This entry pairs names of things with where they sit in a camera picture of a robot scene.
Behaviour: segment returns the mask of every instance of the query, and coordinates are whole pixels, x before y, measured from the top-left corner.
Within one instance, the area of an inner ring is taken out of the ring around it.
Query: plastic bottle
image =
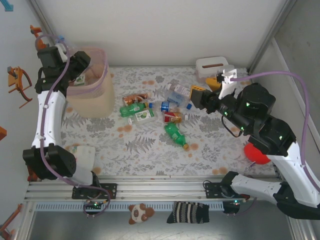
[[[149,104],[147,102],[141,103],[141,102],[136,102],[133,103],[129,106],[122,106],[120,107],[120,113],[121,117],[129,117],[134,115],[135,113],[139,113],[143,111],[145,108],[147,108]]]
[[[183,120],[187,121],[189,119],[188,115],[183,115],[180,112],[165,112],[164,113],[164,122],[179,124]]]
[[[168,101],[157,101],[149,104],[149,108],[160,110],[161,112],[179,112],[180,108],[177,104]]]
[[[169,83],[166,86],[166,89],[167,90],[171,90],[173,92],[176,92],[177,94],[180,94],[180,95],[184,96],[187,99],[190,99],[190,89],[189,88],[186,88],[186,87],[181,86],[179,84],[171,84],[171,83]]]
[[[185,135],[183,135],[180,132],[179,128],[177,128],[177,126],[174,123],[169,122],[164,127],[164,130],[166,131],[167,134],[169,134],[170,138],[172,138],[176,144],[181,145],[185,150],[189,148],[189,145],[186,143]]]
[[[190,103],[190,99],[184,97],[181,94],[178,94],[174,91],[168,91],[168,95],[166,97],[166,100],[170,103],[177,104],[178,107],[182,109],[188,109],[190,110],[192,107],[192,104]]]
[[[147,109],[144,111],[140,111],[135,113],[132,117],[128,118],[129,125],[141,125],[145,123],[152,122],[157,119],[157,113],[152,109]]]
[[[123,97],[122,101],[125,106],[129,106],[134,103],[140,103],[141,101],[151,97],[152,97],[152,92],[132,94],[132,95]]]

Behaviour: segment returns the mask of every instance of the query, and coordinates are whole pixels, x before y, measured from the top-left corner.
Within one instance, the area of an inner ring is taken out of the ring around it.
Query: red object
[[[245,145],[244,154],[251,162],[255,162],[256,164],[263,165],[270,162],[270,159],[267,157],[267,155],[264,155],[250,142],[247,145]]]

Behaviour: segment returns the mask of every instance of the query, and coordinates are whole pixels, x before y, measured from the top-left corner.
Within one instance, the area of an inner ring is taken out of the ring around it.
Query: purple tube
[[[309,94],[307,91],[307,86],[305,81],[297,74],[289,72],[289,71],[267,71],[267,72],[262,72],[262,73],[257,73],[253,74],[250,76],[245,76],[245,77],[240,77],[240,78],[232,78],[231,81],[233,82],[240,82],[240,81],[246,81],[258,77],[263,77],[263,76],[268,76],[268,75],[288,75],[291,77],[296,78],[303,89],[303,95],[304,95],[304,103],[305,103],[305,119],[303,123],[303,129],[302,129],[302,138],[301,138],[301,152],[300,152],[300,157],[301,157],[301,164],[305,166],[303,168],[306,176],[312,183],[312,185],[317,189],[318,192],[320,192],[320,187],[317,185],[313,177],[311,176],[307,166],[306,166],[306,159],[305,159],[305,152],[306,152],[306,136],[307,136],[307,129],[308,129],[308,121],[309,121],[309,113],[310,113],[310,107],[309,107]]]
[[[69,64],[70,64],[70,52],[69,52],[69,49],[67,47],[67,45],[65,44],[64,41],[60,40],[57,36],[54,36],[54,35],[51,35],[51,34],[43,34],[41,36],[38,36],[35,40],[35,49],[38,51],[38,47],[37,47],[37,43],[38,41],[41,39],[41,38],[44,38],[44,37],[47,37],[47,38],[53,38],[53,39],[57,39],[60,41],[60,43],[63,44],[63,46],[65,47],[66,49],[66,56],[67,56],[67,61],[66,61],[66,64],[65,64],[65,67],[61,73],[61,75],[57,78],[57,80],[54,82],[54,84],[51,86],[46,98],[45,98],[45,101],[44,101],[44,105],[48,105],[48,102],[49,102],[49,98],[50,98],[50,95],[51,93],[53,92],[53,90],[55,89],[56,85],[60,82],[60,80],[63,78],[63,76],[66,74],[67,70],[68,70],[68,67],[69,67]],[[42,117],[41,117],[41,126],[40,126],[40,135],[42,137],[44,137],[45,135],[45,120],[46,120],[46,112],[47,112],[47,108],[43,108],[43,111],[42,111]],[[80,188],[87,188],[87,189],[97,189],[97,190],[101,190],[103,192],[105,192],[107,194],[107,198],[108,198],[108,201],[107,201],[107,204],[105,205],[104,209],[102,209],[99,213],[95,214],[95,216],[99,216],[101,215],[108,207],[109,207],[109,204],[110,204],[110,200],[111,200],[111,196],[110,196],[110,193],[102,188],[102,187],[96,187],[96,186],[89,186],[89,185],[82,185],[82,184],[77,184],[73,181],[71,181],[70,179],[67,179],[67,178],[64,178],[63,176],[61,176],[59,173],[57,173],[55,170],[53,170],[53,168],[49,165],[48,161],[46,160],[46,157],[45,157],[45,150],[44,150],[44,140],[41,139],[40,140],[40,155],[41,155],[41,158],[42,158],[42,161],[43,161],[43,164],[45,165],[45,167],[54,175],[56,176],[59,180],[65,182],[66,184],[69,184],[71,186],[75,186],[75,187],[80,187]],[[86,205],[83,206],[83,212],[85,214],[87,214],[86,212]]]

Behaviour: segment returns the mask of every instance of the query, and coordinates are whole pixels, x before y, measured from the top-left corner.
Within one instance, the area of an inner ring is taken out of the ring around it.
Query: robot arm
[[[31,149],[24,150],[22,157],[40,179],[56,179],[46,168],[41,158],[40,140],[43,139],[45,157],[58,174],[82,185],[92,185],[95,182],[93,173],[77,166],[75,156],[61,147],[61,123],[67,102],[66,95],[69,81],[78,77],[87,68],[90,57],[85,52],[78,51],[70,58],[69,67],[51,93],[46,106],[45,99],[49,90],[61,75],[66,63],[62,60],[61,51],[56,46],[40,49],[37,55],[43,67],[39,70],[35,85],[39,104],[36,134]],[[42,119],[44,108],[47,108],[47,110],[44,119]],[[44,135],[41,136],[41,124],[43,122]]]
[[[296,219],[320,220],[320,193],[304,172],[320,186],[309,166],[302,165],[300,148],[290,126],[270,115],[276,98],[261,85],[246,86],[234,97],[236,70],[220,73],[221,88],[215,92],[192,89],[191,101],[207,113],[218,111],[238,127],[249,142],[277,166],[286,182],[265,182],[237,172],[228,172],[222,184],[237,194],[255,196],[277,205],[286,215]]]

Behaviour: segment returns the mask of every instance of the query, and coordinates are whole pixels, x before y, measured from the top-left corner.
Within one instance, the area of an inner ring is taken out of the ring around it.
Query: bottle cap
[[[189,148],[188,143],[186,143],[185,145],[183,145],[183,149],[184,149],[184,150],[187,150],[188,148]]]
[[[133,125],[133,124],[134,124],[134,123],[132,122],[131,117],[128,118],[128,123],[129,123],[129,125]]]

